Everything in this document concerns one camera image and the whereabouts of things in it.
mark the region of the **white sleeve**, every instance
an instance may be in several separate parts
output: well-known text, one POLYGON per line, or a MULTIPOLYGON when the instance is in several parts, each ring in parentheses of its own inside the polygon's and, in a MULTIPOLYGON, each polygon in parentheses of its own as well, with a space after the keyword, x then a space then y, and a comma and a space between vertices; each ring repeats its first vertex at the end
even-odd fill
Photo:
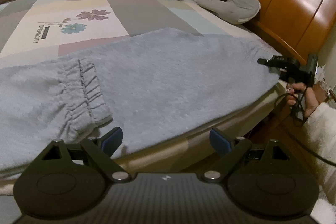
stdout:
MULTIPOLYGON (((325 159, 336 162, 336 109, 322 103, 304 124, 309 147, 325 159)), ((319 183, 330 203, 336 205, 336 167, 316 159, 319 183)))

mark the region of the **gray fleece pants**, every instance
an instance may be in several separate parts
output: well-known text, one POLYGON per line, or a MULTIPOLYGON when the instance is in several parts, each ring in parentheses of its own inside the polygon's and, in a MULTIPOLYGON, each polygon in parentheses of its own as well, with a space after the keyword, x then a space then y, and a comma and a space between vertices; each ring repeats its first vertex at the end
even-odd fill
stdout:
POLYGON ((133 153, 239 111, 278 82, 257 63, 273 54, 260 41, 167 28, 0 69, 1 176, 21 172, 51 140, 77 142, 111 116, 133 153))

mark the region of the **gray plush cushion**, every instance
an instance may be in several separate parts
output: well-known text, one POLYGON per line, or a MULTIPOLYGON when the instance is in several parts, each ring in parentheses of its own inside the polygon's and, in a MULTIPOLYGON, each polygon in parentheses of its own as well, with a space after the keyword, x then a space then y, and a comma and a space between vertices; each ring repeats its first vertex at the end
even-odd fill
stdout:
POLYGON ((258 0, 197 0, 197 3, 234 25, 249 21, 260 10, 258 0))

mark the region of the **flower print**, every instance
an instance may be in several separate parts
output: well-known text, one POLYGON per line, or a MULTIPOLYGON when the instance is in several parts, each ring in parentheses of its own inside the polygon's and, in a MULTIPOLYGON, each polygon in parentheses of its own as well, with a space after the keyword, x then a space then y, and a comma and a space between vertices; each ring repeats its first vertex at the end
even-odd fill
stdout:
POLYGON ((107 12, 106 10, 101 10, 101 11, 92 10, 92 13, 84 11, 81 14, 76 15, 76 16, 78 17, 78 19, 86 19, 87 18, 88 20, 94 20, 94 19, 104 20, 104 19, 108 19, 108 17, 105 17, 104 15, 108 15, 110 13, 111 12, 107 12))
POLYGON ((61 32, 67 33, 67 34, 79 33, 81 31, 84 31, 85 28, 86 28, 86 25, 84 24, 74 23, 74 24, 65 25, 65 27, 61 29, 61 32))
POLYGON ((65 19, 65 20, 63 20, 62 22, 63 22, 63 23, 68 23, 68 21, 69 21, 69 20, 71 20, 71 18, 70 18, 70 17, 69 17, 69 18, 66 18, 66 19, 65 19))

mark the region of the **black robotic device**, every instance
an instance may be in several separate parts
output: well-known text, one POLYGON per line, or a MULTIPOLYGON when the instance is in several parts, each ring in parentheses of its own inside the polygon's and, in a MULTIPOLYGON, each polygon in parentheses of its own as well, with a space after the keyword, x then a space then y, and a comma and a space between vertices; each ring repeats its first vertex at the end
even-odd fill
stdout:
MULTIPOLYGON (((258 63, 286 70, 284 81, 314 83, 315 55, 307 66, 277 56, 258 63)), ((15 224, 317 223, 309 215, 318 184, 277 140, 257 145, 213 128, 210 144, 221 159, 204 174, 131 177, 110 158, 122 138, 114 128, 78 144, 52 141, 14 185, 22 212, 15 224)))
MULTIPOLYGON (((268 67, 275 67, 280 69, 280 79, 287 82, 302 82, 307 87, 312 87, 315 81, 315 74, 318 65, 317 54, 308 54, 308 60, 306 65, 300 65, 300 62, 292 57, 283 57, 274 55, 270 60, 258 59, 258 63, 268 67)), ((303 100, 304 94, 300 93, 298 100, 291 109, 291 117, 305 122, 305 100, 303 100)))

